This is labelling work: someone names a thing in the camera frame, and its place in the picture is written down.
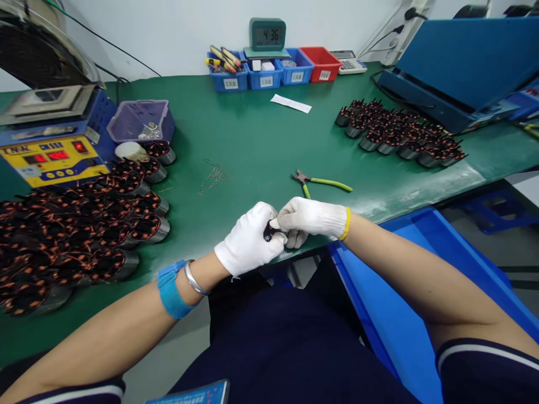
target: forearm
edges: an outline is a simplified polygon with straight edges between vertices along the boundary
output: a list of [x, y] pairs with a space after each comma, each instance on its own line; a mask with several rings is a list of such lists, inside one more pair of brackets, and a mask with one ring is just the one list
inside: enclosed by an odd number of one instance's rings
[[406, 299], [425, 322], [492, 324], [506, 318], [452, 265], [361, 216], [351, 216], [344, 243]]
[[[229, 273], [212, 252], [191, 264], [197, 282], [211, 290]], [[201, 300], [184, 270], [176, 285], [186, 304]], [[176, 324], [161, 303], [156, 282], [118, 300], [88, 320], [32, 366], [0, 397], [12, 404], [59, 387], [100, 382], [118, 376], [140, 361]]]
[[357, 215], [351, 216], [344, 243], [425, 321], [435, 347], [453, 338], [476, 337], [539, 353], [490, 297], [438, 256]]

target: white wall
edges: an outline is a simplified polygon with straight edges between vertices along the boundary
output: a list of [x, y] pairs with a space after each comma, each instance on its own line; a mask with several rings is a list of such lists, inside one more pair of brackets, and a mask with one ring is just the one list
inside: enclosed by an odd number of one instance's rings
[[[492, 17], [511, 4], [534, 0], [493, 0]], [[243, 49], [249, 45], [249, 19], [279, 17], [286, 22], [286, 46], [321, 45], [328, 49], [357, 51], [392, 15], [403, 0], [63, 0], [66, 11], [119, 47], [132, 53], [163, 76], [204, 75], [203, 58], [209, 45]], [[466, 4], [486, 0], [437, 0], [433, 19], [449, 19]], [[394, 28], [404, 22], [395, 19]], [[67, 33], [91, 58], [129, 80], [152, 77], [147, 68], [94, 37], [67, 19]], [[380, 42], [386, 48], [391, 38]], [[380, 60], [383, 52], [366, 60]], [[105, 81], [112, 80], [103, 74]], [[27, 87], [0, 70], [0, 92]]]

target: white stripe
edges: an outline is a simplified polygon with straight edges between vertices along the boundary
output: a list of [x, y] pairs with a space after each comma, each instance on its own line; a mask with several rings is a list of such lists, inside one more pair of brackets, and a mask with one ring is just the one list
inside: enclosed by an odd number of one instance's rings
[[440, 359], [438, 359], [438, 374], [441, 374], [442, 364], [447, 359], [447, 357], [451, 354], [455, 354], [457, 352], [464, 352], [464, 351], [472, 351], [472, 352], [486, 352], [488, 354], [498, 355], [506, 357], [507, 359], [514, 360], [515, 362], [519, 362], [523, 365], [527, 365], [530, 368], [534, 368], [535, 370], [539, 370], [539, 365], [537, 365], [535, 362], [532, 362], [531, 360], [528, 360], [526, 358], [523, 358], [521, 356], [515, 355], [514, 353], [509, 353], [506, 351], [503, 351], [498, 348], [492, 348], [485, 345], [474, 345], [474, 344], [465, 344], [465, 345], [455, 345], [451, 348], [448, 348], [447, 350], [440, 355]]
[[115, 385], [107, 385], [107, 386], [102, 386], [102, 387], [94, 387], [92, 389], [87, 389], [87, 390], [79, 390], [79, 391], [59, 394], [57, 396], [44, 398], [43, 400], [36, 401], [32, 404], [56, 404], [63, 401], [74, 400], [76, 398], [95, 396], [97, 394], [114, 394], [115, 396], [118, 396], [120, 401], [122, 400], [122, 397], [124, 396], [124, 392], [120, 387], [115, 386]]

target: work glove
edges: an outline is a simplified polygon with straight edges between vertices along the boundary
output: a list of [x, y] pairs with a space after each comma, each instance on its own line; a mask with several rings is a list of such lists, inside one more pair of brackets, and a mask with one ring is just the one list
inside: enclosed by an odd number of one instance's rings
[[285, 249], [286, 235], [277, 232], [268, 242], [264, 229], [277, 211], [267, 203], [259, 202], [238, 219], [236, 225], [214, 248], [217, 258], [233, 277], [269, 263]]
[[288, 248], [300, 248], [307, 234], [343, 239], [348, 232], [350, 209], [311, 199], [292, 198], [269, 225], [288, 233]]

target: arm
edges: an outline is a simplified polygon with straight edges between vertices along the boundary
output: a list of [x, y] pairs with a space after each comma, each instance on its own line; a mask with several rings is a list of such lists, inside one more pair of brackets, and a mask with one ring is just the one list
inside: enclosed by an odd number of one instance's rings
[[[286, 236], [263, 238], [268, 220], [277, 212], [259, 202], [244, 214], [231, 233], [208, 255], [191, 263], [191, 273], [205, 290], [219, 281], [269, 263], [284, 249]], [[202, 296], [190, 285], [184, 269], [176, 287], [183, 301], [196, 305]], [[0, 397], [0, 404], [14, 404], [61, 387], [101, 382], [131, 369], [177, 323], [163, 304], [156, 282], [118, 300], [84, 323], [73, 334], [36, 362]]]
[[[191, 264], [197, 282], [207, 290], [230, 274], [214, 252]], [[180, 296], [196, 305], [202, 296], [176, 277]], [[61, 387], [100, 382], [124, 373], [140, 361], [176, 324], [152, 282], [113, 303], [84, 323], [46, 354], [0, 397], [12, 404]]]
[[[338, 205], [293, 198], [279, 213], [282, 230], [342, 238], [425, 321], [437, 350], [456, 338], [497, 342], [539, 358], [539, 346], [480, 288], [418, 245]], [[289, 235], [289, 244], [294, 240]]]

